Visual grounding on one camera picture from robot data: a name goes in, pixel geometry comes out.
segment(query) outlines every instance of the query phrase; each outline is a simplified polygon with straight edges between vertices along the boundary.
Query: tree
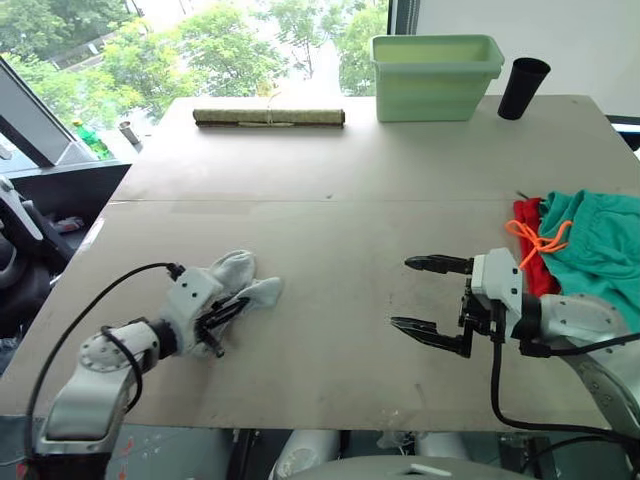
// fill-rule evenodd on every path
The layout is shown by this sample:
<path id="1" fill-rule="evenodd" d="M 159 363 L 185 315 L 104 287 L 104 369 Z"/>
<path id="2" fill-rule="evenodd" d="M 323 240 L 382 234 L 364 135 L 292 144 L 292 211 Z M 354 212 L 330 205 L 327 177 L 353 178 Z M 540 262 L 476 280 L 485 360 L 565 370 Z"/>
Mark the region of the tree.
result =
<path id="1" fill-rule="evenodd" d="M 140 95 L 139 106 L 159 119 L 176 97 L 194 95 L 194 77 L 180 68 L 178 51 L 169 35 L 153 33 L 143 20 L 118 30 L 104 49 L 101 68 L 119 86 Z"/>
<path id="2" fill-rule="evenodd" d="M 342 0 L 274 0 L 257 17 L 277 22 L 280 29 L 277 38 L 290 46 L 294 68 L 310 79 L 314 73 L 314 50 L 340 34 L 346 10 L 347 4 Z"/>
<path id="3" fill-rule="evenodd" d="M 285 71 L 284 59 L 258 40 L 243 13 L 219 4 L 179 26 L 182 50 L 199 93 L 253 96 L 273 88 Z"/>
<path id="4" fill-rule="evenodd" d="M 22 59 L 5 54 L 5 60 L 27 82 L 38 97 L 70 126 L 75 118 L 95 128 L 112 128 L 117 118 L 143 102 L 128 86 L 116 85 L 100 68 L 82 72 L 58 71 L 35 55 Z"/>
<path id="5" fill-rule="evenodd" d="M 375 94 L 371 37 L 386 32 L 387 8 L 387 3 L 381 0 L 365 6 L 335 39 L 340 57 L 340 89 L 347 96 Z"/>
<path id="6" fill-rule="evenodd" d="M 61 53 L 83 43 L 111 33 L 131 15 L 121 0 L 48 0 L 51 11 L 62 18 L 69 32 L 64 42 L 48 52 Z"/>
<path id="7" fill-rule="evenodd" d="M 0 4 L 0 52 L 38 55 L 68 35 L 64 20 L 46 1 L 6 0 Z"/>
<path id="8" fill-rule="evenodd" d="M 109 33 L 130 17 L 120 0 L 3 0 L 0 12 L 0 51 L 41 60 Z"/>

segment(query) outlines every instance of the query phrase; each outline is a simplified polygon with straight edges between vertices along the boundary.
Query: cable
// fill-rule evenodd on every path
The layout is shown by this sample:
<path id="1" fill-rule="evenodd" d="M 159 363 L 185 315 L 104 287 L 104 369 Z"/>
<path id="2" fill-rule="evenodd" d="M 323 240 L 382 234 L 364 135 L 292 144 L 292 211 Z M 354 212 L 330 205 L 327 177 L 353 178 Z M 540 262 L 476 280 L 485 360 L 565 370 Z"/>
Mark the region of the cable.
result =
<path id="1" fill-rule="evenodd" d="M 509 425 L 510 427 L 520 430 L 546 430 L 552 432 L 576 432 L 587 435 L 599 435 L 622 445 L 630 458 L 634 459 L 637 457 L 638 447 L 640 447 L 638 439 L 612 430 L 588 427 L 584 425 L 523 422 L 521 420 L 513 420 L 504 416 L 500 410 L 500 371 L 502 368 L 502 343 L 504 342 L 506 321 L 504 318 L 504 310 L 499 303 L 500 302 L 497 302 L 496 305 L 492 305 L 492 312 L 495 312 L 492 317 L 496 322 L 496 331 L 495 336 L 491 339 L 493 341 L 493 365 L 491 366 L 491 409 L 493 410 L 496 418 L 505 425 Z"/>
<path id="2" fill-rule="evenodd" d="M 141 267 L 134 268 L 130 272 L 125 273 L 118 279 L 114 280 L 108 287 L 102 290 L 91 301 L 91 303 L 89 303 L 89 305 L 87 305 L 85 309 L 82 310 L 82 312 L 80 312 L 80 314 L 73 320 L 73 322 L 69 324 L 69 326 L 62 333 L 62 335 L 60 335 L 60 338 L 58 338 L 56 344 L 51 349 L 51 352 L 49 352 L 49 355 L 47 356 L 46 360 L 44 361 L 44 364 L 42 365 L 42 368 L 40 369 L 40 372 L 38 373 L 36 382 L 33 385 L 33 389 L 31 390 L 29 403 L 27 404 L 27 411 L 25 414 L 26 416 L 25 427 L 24 427 L 24 451 L 27 458 L 33 458 L 35 453 L 33 450 L 33 412 L 36 407 L 38 395 L 40 394 L 40 389 L 42 388 L 42 384 L 44 383 L 44 379 L 47 375 L 47 372 L 49 371 L 49 368 L 51 367 L 51 364 L 53 363 L 54 358 L 58 354 L 58 351 L 60 350 L 64 342 L 67 340 L 69 335 L 71 335 L 71 332 L 78 326 L 78 324 L 82 321 L 82 319 L 84 319 L 84 317 L 86 317 L 87 314 L 98 304 L 98 302 L 100 302 L 100 300 L 102 300 L 107 294 L 109 294 L 109 292 L 111 292 L 115 287 L 117 287 L 128 278 L 133 277 L 134 275 L 140 272 L 143 272 L 145 270 L 151 270 L 152 268 L 161 268 L 161 267 L 167 268 L 171 273 L 171 278 L 173 278 L 174 280 L 175 278 L 177 278 L 177 276 L 179 276 L 184 271 L 184 267 L 180 265 L 177 265 L 175 263 L 165 263 L 165 262 L 150 263 L 148 265 L 143 265 Z"/>
<path id="3" fill-rule="evenodd" d="M 598 435 L 585 435 L 583 437 L 574 437 L 574 438 L 570 438 L 568 440 L 564 440 L 562 442 L 558 442 L 558 443 L 554 443 L 553 445 L 549 445 L 547 448 L 543 448 L 542 450 L 540 450 L 539 452 L 537 452 L 536 454 L 532 455 L 531 457 L 529 457 L 520 467 L 520 470 L 518 473 L 524 473 L 527 468 L 529 468 L 529 466 L 535 462 L 536 460 L 538 460 L 540 457 L 546 455 L 547 453 L 551 453 L 554 450 L 557 450 L 559 448 L 562 447 L 566 447 L 567 445 L 574 445 L 576 443 L 586 443 L 586 442 L 608 442 L 611 443 L 611 440 L 604 438 L 604 437 L 600 437 Z"/>
<path id="4" fill-rule="evenodd" d="M 629 475 L 629 480 L 637 480 L 638 474 L 640 473 L 640 463 L 633 467 L 631 470 L 631 475 Z"/>
<path id="5" fill-rule="evenodd" d="M 616 345 L 624 345 L 627 342 L 635 342 L 640 340 L 640 333 L 632 333 L 630 335 L 623 335 L 621 337 L 612 338 L 603 342 L 591 343 L 584 347 L 576 348 L 562 348 L 558 350 L 551 350 L 551 355 L 555 357 L 567 357 L 569 355 L 582 355 L 584 353 L 593 352 L 595 350 L 601 350 L 607 347 L 613 347 Z"/>
<path id="6" fill-rule="evenodd" d="M 611 441 L 618 442 L 623 445 L 630 445 L 631 443 L 637 443 L 638 441 L 632 437 L 622 435 L 612 430 L 605 430 L 603 428 L 587 427 L 583 425 L 571 425 L 571 424 L 555 424 L 555 423 L 531 423 L 523 422 L 520 420 L 513 420 L 503 415 L 500 410 L 500 370 L 502 363 L 502 344 L 494 342 L 493 344 L 493 366 L 491 368 L 491 408 L 494 415 L 505 425 L 518 428 L 520 430 L 546 430 L 551 432 L 576 432 L 585 433 L 588 435 L 600 435 L 611 439 Z"/>
<path id="7" fill-rule="evenodd" d="M 16 463 L 20 463 L 26 460 L 27 457 L 19 457 L 14 458 L 13 460 L 9 460 L 8 462 L 0 462 L 0 467 L 10 467 L 11 465 L 15 465 Z"/>
<path id="8" fill-rule="evenodd" d="M 116 347 L 118 347 L 118 349 L 120 349 L 120 351 L 124 354 L 124 356 L 129 361 L 129 365 L 131 365 L 131 369 L 133 370 L 133 375 L 136 379 L 136 394 L 133 396 L 133 400 L 129 402 L 129 405 L 127 405 L 127 410 L 126 410 L 127 412 L 130 412 L 133 409 L 133 407 L 136 406 L 136 403 L 138 403 L 138 400 L 140 400 L 140 397 L 142 396 L 142 368 L 140 368 L 140 364 L 138 363 L 136 358 L 133 356 L 133 353 L 131 353 L 131 350 L 125 347 L 124 343 L 118 340 L 118 338 L 109 331 L 110 328 L 111 327 L 107 327 L 107 326 L 100 327 L 100 333 L 102 333 L 102 335 L 104 335 L 109 340 L 111 340 L 111 342 Z"/>

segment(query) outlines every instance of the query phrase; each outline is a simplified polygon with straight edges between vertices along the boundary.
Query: white wall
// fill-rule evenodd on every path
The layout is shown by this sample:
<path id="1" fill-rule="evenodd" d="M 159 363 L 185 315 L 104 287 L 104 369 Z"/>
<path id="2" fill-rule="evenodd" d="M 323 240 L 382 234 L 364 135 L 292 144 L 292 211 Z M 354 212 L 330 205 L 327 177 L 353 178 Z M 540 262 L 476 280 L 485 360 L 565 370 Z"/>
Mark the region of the white wall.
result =
<path id="1" fill-rule="evenodd" d="M 640 0 L 421 0 L 418 35 L 482 33 L 505 57 L 551 66 L 540 93 L 590 95 L 607 114 L 640 116 Z"/>

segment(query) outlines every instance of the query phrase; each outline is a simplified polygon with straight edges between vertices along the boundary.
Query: rolled mat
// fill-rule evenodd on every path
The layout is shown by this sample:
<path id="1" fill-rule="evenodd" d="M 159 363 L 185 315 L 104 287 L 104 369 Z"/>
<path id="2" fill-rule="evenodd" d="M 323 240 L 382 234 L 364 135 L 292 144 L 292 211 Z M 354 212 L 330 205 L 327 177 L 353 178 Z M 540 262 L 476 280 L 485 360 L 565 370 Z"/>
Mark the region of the rolled mat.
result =
<path id="1" fill-rule="evenodd" d="M 344 110 L 196 108 L 199 127 L 344 127 Z"/>

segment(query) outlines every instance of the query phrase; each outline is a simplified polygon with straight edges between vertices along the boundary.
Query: wooden table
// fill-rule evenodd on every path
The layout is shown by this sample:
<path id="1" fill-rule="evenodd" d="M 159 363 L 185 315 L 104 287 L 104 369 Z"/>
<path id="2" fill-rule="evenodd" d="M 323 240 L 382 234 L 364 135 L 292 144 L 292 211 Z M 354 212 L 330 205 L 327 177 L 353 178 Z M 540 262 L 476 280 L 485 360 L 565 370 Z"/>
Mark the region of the wooden table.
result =
<path id="1" fill-rule="evenodd" d="M 640 193 L 638 161 L 586 97 L 536 97 L 516 122 L 485 98 L 469 122 L 378 124 L 345 99 L 333 129 L 198 129 L 179 99 L 52 292 L 0 381 L 0 414 L 24 412 L 55 339 L 109 281 L 151 261 L 208 266 L 247 248 L 281 276 L 278 305 L 243 317 L 227 355 L 172 358 L 145 376 L 130 423 L 208 427 L 501 430 L 489 403 L 490 342 L 471 360 L 428 348 L 392 315 L 457 330 L 464 277 L 416 272 L 411 255 L 509 246 L 515 191 Z M 249 102 L 249 100 L 225 100 Z M 146 273 L 109 296 L 53 365 L 38 413 L 100 325 L 153 318 L 169 280 Z M 561 360 L 504 354 L 512 417 L 605 425 Z"/>

